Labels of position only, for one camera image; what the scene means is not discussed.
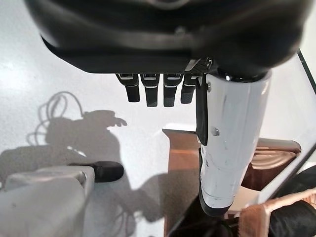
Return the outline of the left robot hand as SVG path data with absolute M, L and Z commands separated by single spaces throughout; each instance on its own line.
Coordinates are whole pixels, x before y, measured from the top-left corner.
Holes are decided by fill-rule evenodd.
M 130 102 L 196 96 L 199 199 L 212 217 L 233 203 L 254 155 L 271 69 L 299 49 L 311 0 L 28 0 L 46 47 L 94 74 L 116 74 Z

